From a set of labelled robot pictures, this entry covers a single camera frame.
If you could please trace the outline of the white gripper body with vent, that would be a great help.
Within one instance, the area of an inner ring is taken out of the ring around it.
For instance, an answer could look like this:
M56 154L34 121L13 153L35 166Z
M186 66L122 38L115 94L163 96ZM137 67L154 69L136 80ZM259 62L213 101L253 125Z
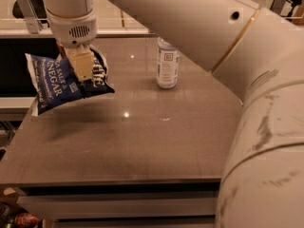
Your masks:
M97 35L96 15L93 10L74 18L60 17L47 11L47 20L53 36L65 48L89 45Z

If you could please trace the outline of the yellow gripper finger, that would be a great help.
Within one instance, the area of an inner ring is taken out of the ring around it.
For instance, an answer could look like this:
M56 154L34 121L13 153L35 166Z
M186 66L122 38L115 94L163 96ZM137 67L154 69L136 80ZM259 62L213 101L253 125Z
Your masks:
M74 73L80 82L92 78L94 54L88 45L79 45L75 48L66 48L66 57L73 67Z

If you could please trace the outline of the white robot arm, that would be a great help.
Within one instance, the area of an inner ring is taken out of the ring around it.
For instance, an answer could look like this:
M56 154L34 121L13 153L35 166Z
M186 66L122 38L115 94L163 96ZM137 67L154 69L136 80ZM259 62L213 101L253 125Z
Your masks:
M108 0L229 88L243 104L215 228L304 228L304 36L250 0ZM92 20L91 0L44 0L51 30Z

